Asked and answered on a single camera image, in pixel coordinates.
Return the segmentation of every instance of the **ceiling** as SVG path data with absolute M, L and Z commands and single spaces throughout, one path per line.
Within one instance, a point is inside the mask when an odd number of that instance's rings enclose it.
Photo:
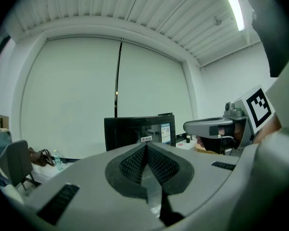
M 168 37 L 205 66 L 260 41 L 248 1 L 239 3 L 240 32 L 228 0 L 19 0 L 8 17 L 18 34 L 66 17 L 113 17 Z

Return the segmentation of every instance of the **computer monitor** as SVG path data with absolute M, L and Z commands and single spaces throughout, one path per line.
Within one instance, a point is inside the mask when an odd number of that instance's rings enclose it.
M 105 118 L 106 150 L 139 142 L 160 142 L 175 147 L 174 115 Z

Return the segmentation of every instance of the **water bottle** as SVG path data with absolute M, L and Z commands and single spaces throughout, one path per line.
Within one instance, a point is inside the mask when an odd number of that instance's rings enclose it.
M 63 168 L 62 168 L 62 163 L 61 163 L 59 152 L 57 150 L 54 150 L 53 153 L 54 153 L 53 157 L 54 157 L 54 160 L 56 161 L 58 170 L 62 170 Z

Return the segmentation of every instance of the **gray chair back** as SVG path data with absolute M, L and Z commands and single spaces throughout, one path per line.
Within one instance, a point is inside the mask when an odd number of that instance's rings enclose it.
M 9 144 L 0 155 L 0 168 L 13 186 L 21 183 L 33 170 L 27 141 Z

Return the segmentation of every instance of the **black strap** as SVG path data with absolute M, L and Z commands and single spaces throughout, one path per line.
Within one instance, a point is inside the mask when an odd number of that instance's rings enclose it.
M 48 151 L 47 149 L 45 149 L 44 151 L 45 151 L 45 154 L 46 154 L 46 156 L 47 156 L 47 163 L 48 163 L 50 166 L 54 167 L 54 163 L 53 163 L 53 161 L 52 161 L 52 157 L 50 156 L 49 151 Z

